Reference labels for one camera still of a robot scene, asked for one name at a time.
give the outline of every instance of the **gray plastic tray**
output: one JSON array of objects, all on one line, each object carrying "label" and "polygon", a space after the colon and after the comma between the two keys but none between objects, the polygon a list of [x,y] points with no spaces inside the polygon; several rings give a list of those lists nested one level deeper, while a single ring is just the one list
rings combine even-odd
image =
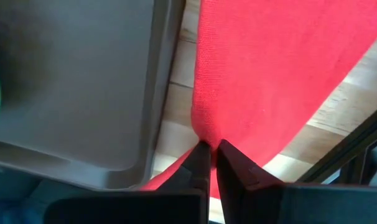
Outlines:
[{"label": "gray plastic tray", "polygon": [[94,190],[147,181],[184,6],[0,0],[0,165]]}]

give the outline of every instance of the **red cloth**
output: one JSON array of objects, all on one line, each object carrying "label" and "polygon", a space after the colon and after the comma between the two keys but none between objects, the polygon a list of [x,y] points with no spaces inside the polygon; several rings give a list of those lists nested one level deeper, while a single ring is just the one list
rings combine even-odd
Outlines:
[{"label": "red cloth", "polygon": [[[203,0],[195,132],[213,148],[226,139],[265,165],[376,38],[377,0]],[[184,158],[145,189],[156,189]],[[211,196],[220,197],[214,170]]]}]

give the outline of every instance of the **gray tray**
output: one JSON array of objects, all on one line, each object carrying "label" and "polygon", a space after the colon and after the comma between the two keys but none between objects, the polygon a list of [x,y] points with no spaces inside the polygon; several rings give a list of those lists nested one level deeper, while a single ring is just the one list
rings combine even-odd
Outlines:
[{"label": "gray tray", "polygon": [[0,165],[93,190],[145,183],[184,6],[0,0]]}]

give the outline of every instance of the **wooden floor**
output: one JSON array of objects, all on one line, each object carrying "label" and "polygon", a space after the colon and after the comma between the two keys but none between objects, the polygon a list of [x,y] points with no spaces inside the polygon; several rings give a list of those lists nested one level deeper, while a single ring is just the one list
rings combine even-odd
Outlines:
[{"label": "wooden floor", "polygon": [[[188,0],[173,65],[153,175],[162,172],[198,138],[190,107],[199,0]],[[295,139],[265,169],[293,182],[377,109],[377,41],[335,89]],[[220,201],[211,198],[210,219],[224,223]]]}]

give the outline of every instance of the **red fabric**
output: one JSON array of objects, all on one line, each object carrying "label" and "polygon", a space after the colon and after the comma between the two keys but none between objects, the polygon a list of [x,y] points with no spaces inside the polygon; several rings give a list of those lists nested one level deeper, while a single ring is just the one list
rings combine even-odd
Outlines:
[{"label": "red fabric", "polygon": [[[202,0],[195,132],[213,148],[227,139],[265,165],[376,38],[377,0]],[[211,196],[220,197],[214,170]]]}]

